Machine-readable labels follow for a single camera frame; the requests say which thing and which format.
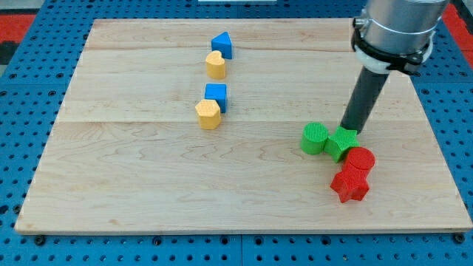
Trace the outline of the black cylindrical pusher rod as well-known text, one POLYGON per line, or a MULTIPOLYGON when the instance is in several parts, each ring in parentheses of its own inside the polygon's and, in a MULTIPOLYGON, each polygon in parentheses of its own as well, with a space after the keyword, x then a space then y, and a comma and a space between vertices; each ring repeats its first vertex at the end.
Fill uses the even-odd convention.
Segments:
POLYGON ((357 134, 363 131, 388 77, 388 74, 378 74, 362 67, 341 119, 341 127, 355 130, 357 134))

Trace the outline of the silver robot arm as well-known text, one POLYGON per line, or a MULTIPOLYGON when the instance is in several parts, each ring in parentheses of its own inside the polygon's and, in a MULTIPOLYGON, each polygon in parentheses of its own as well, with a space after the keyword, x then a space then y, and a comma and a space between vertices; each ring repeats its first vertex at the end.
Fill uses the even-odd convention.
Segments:
POLYGON ((351 46, 362 63, 340 126, 361 133, 392 71, 414 75, 433 51, 449 0, 369 0, 353 19, 351 46))

